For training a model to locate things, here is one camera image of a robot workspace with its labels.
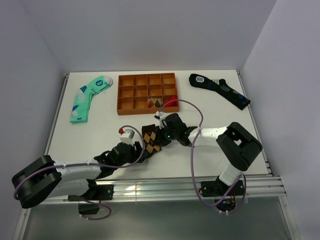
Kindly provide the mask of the brown argyle sock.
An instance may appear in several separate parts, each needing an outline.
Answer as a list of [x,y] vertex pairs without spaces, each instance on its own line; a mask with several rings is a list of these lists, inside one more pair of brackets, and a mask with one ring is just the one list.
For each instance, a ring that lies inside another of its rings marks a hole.
[[143,144],[144,144],[144,153],[143,157],[148,159],[152,157],[154,154],[160,152],[162,150],[160,144],[156,140],[156,125],[145,125],[142,126],[142,137],[143,137]]

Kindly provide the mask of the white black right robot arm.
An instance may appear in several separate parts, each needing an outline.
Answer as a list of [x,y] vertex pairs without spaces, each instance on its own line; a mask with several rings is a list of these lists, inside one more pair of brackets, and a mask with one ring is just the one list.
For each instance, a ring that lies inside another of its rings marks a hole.
[[233,190],[236,179],[248,170],[263,150],[262,144],[238,122],[218,128],[200,128],[187,126],[177,113],[157,111],[154,117],[159,120],[156,140],[162,147],[177,141],[184,147],[205,146],[222,150],[229,161],[216,183],[216,189],[222,195]]

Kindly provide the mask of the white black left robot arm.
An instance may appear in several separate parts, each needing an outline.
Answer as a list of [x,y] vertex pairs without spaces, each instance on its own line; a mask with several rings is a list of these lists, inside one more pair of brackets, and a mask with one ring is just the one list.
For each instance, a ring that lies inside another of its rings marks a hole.
[[86,162],[57,163],[50,155],[43,155],[12,177],[14,198],[24,209],[35,207],[47,198],[65,195],[91,200],[98,193],[96,180],[149,157],[150,153],[138,141],[120,142]]

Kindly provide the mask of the rolled red sock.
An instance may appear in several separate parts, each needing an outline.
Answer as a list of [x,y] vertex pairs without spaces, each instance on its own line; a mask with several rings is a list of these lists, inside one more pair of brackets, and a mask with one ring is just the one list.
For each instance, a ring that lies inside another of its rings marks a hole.
[[177,107],[178,106],[178,102],[176,101],[178,98],[175,95],[172,95],[169,99],[167,100],[163,100],[163,104],[165,105],[165,107],[169,108],[169,107]]

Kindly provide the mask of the rolled orange green argyle sock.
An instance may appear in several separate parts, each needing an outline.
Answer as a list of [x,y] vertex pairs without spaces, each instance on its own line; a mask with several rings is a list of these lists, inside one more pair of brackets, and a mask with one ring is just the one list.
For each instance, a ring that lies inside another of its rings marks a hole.
[[163,99],[159,97],[148,98],[148,108],[161,108],[163,106]]

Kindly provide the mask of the wooden compartment tray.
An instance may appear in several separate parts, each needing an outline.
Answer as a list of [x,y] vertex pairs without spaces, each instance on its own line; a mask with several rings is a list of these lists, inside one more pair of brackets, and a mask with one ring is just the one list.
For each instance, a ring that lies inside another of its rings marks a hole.
[[[166,113],[177,113],[180,105],[165,107],[164,100],[178,98],[175,73],[142,73],[118,76],[117,107],[119,116],[154,114],[163,108]],[[162,98],[163,106],[148,108],[148,98]]]

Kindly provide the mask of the black blue sports sock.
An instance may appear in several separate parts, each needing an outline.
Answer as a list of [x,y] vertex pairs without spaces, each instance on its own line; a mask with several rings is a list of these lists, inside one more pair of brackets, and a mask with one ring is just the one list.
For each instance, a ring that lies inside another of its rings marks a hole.
[[209,79],[206,76],[192,73],[188,80],[192,87],[216,92],[240,110],[251,103],[247,97],[231,88],[223,78]]

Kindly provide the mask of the mint green patterned sock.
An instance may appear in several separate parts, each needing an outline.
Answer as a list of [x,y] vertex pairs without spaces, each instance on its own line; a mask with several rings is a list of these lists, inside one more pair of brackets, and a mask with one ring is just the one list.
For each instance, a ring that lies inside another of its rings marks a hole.
[[92,98],[113,85],[110,76],[101,75],[79,88],[76,92],[69,122],[72,124],[88,121]]

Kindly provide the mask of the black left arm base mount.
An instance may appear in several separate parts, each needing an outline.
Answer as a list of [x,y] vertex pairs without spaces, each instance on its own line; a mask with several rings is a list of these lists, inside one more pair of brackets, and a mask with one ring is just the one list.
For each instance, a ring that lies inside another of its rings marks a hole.
[[[81,218],[91,221],[104,220],[108,218],[112,210],[109,206],[102,203],[102,201],[110,201],[113,199],[114,185],[97,185],[91,187],[86,193],[81,196],[69,195],[68,202],[84,202],[78,204],[78,213]],[[93,217],[100,209],[107,209],[108,214],[101,217]]]

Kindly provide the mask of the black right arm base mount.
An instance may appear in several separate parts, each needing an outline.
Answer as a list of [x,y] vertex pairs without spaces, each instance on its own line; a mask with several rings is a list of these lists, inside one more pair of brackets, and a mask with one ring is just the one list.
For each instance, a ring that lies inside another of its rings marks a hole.
[[[247,193],[246,181],[238,180],[230,192],[226,195],[219,204],[216,205],[216,208],[219,211],[232,211],[237,207],[237,196],[242,196],[242,199],[245,199]],[[198,193],[205,198],[213,197],[214,202],[218,202],[219,199],[225,194],[225,192],[230,188],[219,179],[212,181],[202,181],[201,187],[198,190]]]

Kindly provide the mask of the aluminium table edge rail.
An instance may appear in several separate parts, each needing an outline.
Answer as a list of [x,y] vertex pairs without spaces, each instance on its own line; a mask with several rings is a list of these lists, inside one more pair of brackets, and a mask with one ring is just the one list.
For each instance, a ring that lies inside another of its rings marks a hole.
[[[159,178],[149,180],[98,180],[98,186],[113,187],[110,200],[98,196],[96,203],[160,202],[198,200],[192,179]],[[246,197],[284,197],[286,190],[279,176],[248,176]]]

